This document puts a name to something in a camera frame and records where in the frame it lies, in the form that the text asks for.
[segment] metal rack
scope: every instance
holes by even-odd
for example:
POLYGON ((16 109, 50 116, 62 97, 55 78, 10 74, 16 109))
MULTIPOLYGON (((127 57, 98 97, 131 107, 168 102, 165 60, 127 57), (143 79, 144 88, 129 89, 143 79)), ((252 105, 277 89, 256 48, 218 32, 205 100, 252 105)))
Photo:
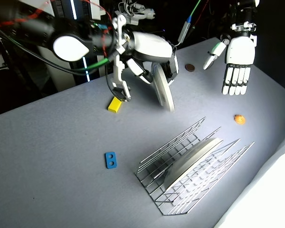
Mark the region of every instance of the metal rack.
MULTIPOLYGON (((201 141, 195 132, 204 120, 205 117, 139 163, 135 175, 163 215, 182 215, 190 212, 254 144, 253 142, 241 150, 230 152, 238 139, 217 149, 206 159, 199 161, 196 168, 166 191, 163 187, 166 171, 187 150, 201 141)), ((202 140, 212 137, 219 129, 202 140)))

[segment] gray table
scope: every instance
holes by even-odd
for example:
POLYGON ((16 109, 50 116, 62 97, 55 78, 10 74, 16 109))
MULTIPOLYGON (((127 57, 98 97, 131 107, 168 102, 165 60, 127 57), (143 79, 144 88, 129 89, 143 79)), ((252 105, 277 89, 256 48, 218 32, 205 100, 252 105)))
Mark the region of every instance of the gray table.
POLYGON ((178 51, 173 114, 125 71, 133 100, 117 114, 106 110, 112 95, 100 78, 0 115, 0 228, 212 227, 285 137, 280 85, 253 67, 246 95, 222 95, 223 57, 202 70, 217 41, 178 51), (237 125, 234 114, 247 123, 237 125), (133 173, 141 159, 204 116, 198 136, 222 126, 217 136, 226 143, 256 143, 190 214, 164 217, 133 173), (118 159, 113 170, 105 167, 110 151, 118 159))

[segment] plate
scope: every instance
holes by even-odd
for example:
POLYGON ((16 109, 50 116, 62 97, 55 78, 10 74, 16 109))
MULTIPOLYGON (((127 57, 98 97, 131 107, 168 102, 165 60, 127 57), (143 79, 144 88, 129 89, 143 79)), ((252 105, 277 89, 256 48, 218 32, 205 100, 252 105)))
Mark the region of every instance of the plate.
POLYGON ((153 84, 161 106, 174 112, 174 102, 165 73, 159 63, 152 63, 153 84))
POLYGON ((198 142, 183 154, 168 170, 164 180, 166 191, 184 178, 191 170, 208 157, 223 142, 219 138, 210 138, 198 142))

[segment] gray connector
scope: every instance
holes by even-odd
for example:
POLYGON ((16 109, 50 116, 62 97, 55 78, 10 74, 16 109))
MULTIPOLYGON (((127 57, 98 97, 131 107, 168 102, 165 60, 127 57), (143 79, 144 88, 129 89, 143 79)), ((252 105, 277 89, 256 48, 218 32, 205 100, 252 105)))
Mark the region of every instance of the gray connector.
POLYGON ((179 36, 179 39, 177 40, 180 44, 184 41, 186 35, 187 35, 187 32, 189 30, 189 27, 190 27, 190 23, 186 22, 185 21, 185 24, 184 26, 182 27, 182 30, 180 32, 180 36, 179 36))

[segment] white led light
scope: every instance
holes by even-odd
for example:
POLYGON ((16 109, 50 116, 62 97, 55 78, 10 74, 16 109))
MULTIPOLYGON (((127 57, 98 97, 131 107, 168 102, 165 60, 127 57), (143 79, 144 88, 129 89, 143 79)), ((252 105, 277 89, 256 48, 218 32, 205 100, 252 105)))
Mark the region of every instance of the white led light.
MULTIPOLYGON (((84 66, 85 66, 85 68, 87 68, 87 66, 86 66, 86 58, 85 57, 82 57, 82 60, 83 60, 83 62, 84 62, 84 66)), ((89 82, 90 81, 90 76, 89 76, 89 73, 88 73, 88 71, 85 71, 85 73, 86 73, 86 78, 87 78, 87 81, 89 82)))
POLYGON ((71 0, 71 7, 72 7, 72 12, 73 12, 73 17, 76 20, 77 19, 77 15, 76 15, 76 10, 75 10, 74 0, 71 0))

